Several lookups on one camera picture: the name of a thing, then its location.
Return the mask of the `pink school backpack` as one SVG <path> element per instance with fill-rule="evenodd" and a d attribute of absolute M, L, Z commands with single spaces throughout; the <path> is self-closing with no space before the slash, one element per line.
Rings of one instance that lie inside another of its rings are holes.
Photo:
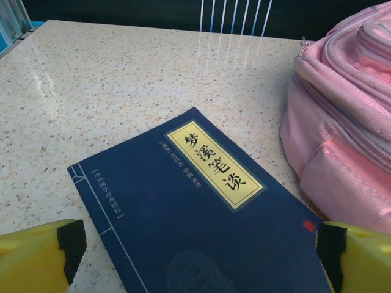
<path fill-rule="evenodd" d="M 302 41 L 280 136 L 328 219 L 391 235 L 391 1 Z"/>

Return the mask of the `dark blue book yellow label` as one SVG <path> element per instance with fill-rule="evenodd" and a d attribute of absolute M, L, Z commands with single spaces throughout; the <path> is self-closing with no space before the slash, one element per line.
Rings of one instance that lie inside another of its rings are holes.
<path fill-rule="evenodd" d="M 196 108 L 68 172 L 127 293 L 331 293 L 320 218 Z"/>

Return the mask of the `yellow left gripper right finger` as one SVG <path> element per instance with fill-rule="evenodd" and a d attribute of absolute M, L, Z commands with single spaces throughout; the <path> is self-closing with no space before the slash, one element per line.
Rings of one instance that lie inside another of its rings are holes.
<path fill-rule="evenodd" d="M 391 235 L 326 221 L 316 252 L 332 293 L 391 293 Z"/>

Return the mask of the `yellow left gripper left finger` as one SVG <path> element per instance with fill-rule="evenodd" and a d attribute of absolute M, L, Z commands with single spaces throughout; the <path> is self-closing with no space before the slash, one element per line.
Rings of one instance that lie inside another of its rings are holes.
<path fill-rule="evenodd" d="M 82 220 L 0 235 L 0 293 L 67 293 L 85 251 Z"/>

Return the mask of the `aluminium frame post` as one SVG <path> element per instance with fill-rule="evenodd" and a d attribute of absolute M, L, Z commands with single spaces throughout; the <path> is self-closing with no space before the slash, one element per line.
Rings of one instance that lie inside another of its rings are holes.
<path fill-rule="evenodd" d="M 8 45 L 32 28 L 22 0 L 0 0 L 0 34 Z"/>

